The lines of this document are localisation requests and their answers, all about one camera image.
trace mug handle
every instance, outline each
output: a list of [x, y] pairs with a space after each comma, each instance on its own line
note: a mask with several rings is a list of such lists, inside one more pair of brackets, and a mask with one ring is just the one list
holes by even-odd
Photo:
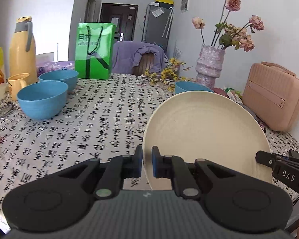
[[20, 84], [22, 89], [28, 86], [25, 80], [20, 80]]

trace gray ribbed panel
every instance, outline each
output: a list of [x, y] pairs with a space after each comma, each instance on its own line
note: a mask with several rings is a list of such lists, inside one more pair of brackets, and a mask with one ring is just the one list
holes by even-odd
[[180, 199], [173, 191], [121, 191], [114, 199], [96, 201], [84, 219], [63, 231], [27, 234], [12, 230], [5, 236], [5, 239], [185, 238], [290, 239], [291, 237], [283, 231], [262, 235], [229, 231], [211, 221], [197, 202]]

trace chair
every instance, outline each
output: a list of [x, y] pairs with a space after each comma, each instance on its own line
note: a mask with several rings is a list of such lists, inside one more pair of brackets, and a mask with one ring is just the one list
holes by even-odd
[[133, 67], [133, 74], [136, 76], [143, 75], [145, 70], [150, 70], [151, 67], [154, 65], [154, 54], [147, 53], [142, 55], [140, 64], [137, 67]]

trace blue bowl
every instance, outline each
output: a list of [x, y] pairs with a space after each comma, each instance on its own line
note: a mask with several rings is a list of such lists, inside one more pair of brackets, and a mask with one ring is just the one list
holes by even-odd
[[21, 89], [18, 102], [23, 112], [33, 120], [47, 120], [64, 107], [68, 85], [59, 81], [37, 82]]
[[213, 90], [203, 86], [201, 84], [197, 84], [194, 82], [187, 82], [187, 81], [179, 81], [175, 84], [175, 94], [181, 92], [188, 92], [188, 91], [206, 91], [206, 92], [214, 92]]
[[39, 76], [40, 81], [60, 81], [65, 82], [68, 86], [68, 92], [74, 90], [77, 85], [77, 76], [79, 72], [75, 70], [56, 70], [51, 72], [46, 72]]

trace pink suitcase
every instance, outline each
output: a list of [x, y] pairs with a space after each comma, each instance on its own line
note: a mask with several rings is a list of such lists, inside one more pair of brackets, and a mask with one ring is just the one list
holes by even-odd
[[243, 103], [275, 131], [290, 131], [299, 117], [299, 79], [268, 62], [251, 66]]

